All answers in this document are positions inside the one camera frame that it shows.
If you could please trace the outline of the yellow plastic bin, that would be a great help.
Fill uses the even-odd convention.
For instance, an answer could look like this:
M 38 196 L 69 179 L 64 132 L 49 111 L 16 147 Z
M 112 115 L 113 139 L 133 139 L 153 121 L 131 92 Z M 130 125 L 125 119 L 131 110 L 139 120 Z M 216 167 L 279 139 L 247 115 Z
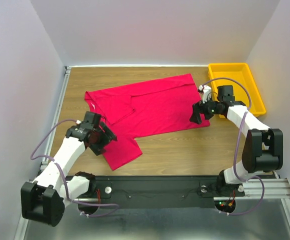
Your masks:
M 210 79 L 215 78 L 231 78 L 244 88 L 240 87 L 237 83 L 230 80 L 219 79 L 210 83 L 213 92 L 217 92 L 217 87 L 223 85 L 232 85 L 233 94 L 237 101 L 242 101 L 245 105 L 249 105 L 249 99 L 245 91 L 248 91 L 252 106 L 250 112 L 255 116 L 263 116 L 266 114 L 266 108 L 263 103 L 261 94 L 257 88 L 256 82 L 253 78 L 250 67 L 245 62 L 238 63 L 210 63 L 208 65 L 208 76 Z

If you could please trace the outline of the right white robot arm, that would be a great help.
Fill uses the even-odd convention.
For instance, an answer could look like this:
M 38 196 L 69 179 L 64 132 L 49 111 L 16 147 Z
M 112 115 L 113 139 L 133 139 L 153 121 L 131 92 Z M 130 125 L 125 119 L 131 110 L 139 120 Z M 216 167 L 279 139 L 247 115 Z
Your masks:
M 279 170 L 283 166 L 283 132 L 258 120 L 242 102 L 235 99 L 231 85 L 217 88 L 217 99 L 212 99 L 212 89 L 200 85 L 202 100 L 192 105 L 190 121 L 202 124 L 215 115 L 222 115 L 238 127 L 238 135 L 245 136 L 241 160 L 234 157 L 233 166 L 222 170 L 211 187 L 216 197 L 227 195 L 232 190 L 259 173 Z

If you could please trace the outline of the red t shirt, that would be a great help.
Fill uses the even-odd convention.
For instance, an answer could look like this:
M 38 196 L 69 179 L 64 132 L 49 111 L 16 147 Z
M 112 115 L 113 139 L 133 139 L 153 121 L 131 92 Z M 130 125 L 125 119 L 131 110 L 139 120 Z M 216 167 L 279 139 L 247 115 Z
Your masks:
M 210 125 L 190 122 L 192 105 L 201 99 L 191 74 L 143 81 L 96 91 L 84 100 L 90 111 L 104 117 L 117 136 L 103 154 L 116 170 L 142 155 L 136 139 Z

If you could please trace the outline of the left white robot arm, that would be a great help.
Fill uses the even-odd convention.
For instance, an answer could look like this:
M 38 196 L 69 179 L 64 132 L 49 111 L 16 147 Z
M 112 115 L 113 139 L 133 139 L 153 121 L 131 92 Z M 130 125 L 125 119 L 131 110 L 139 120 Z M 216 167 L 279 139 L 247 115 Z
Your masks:
M 25 182 L 20 190 L 24 219 L 55 227 L 70 204 L 86 206 L 93 211 L 110 207 L 115 212 L 119 208 L 116 203 L 102 203 L 100 199 L 96 203 L 77 199 L 81 195 L 101 196 L 93 174 L 80 171 L 71 180 L 66 180 L 69 170 L 86 149 L 99 156 L 105 153 L 105 147 L 110 142 L 117 140 L 103 120 L 101 114 L 87 111 L 82 121 L 75 120 L 66 131 L 55 156 L 43 155 L 49 163 L 33 181 Z

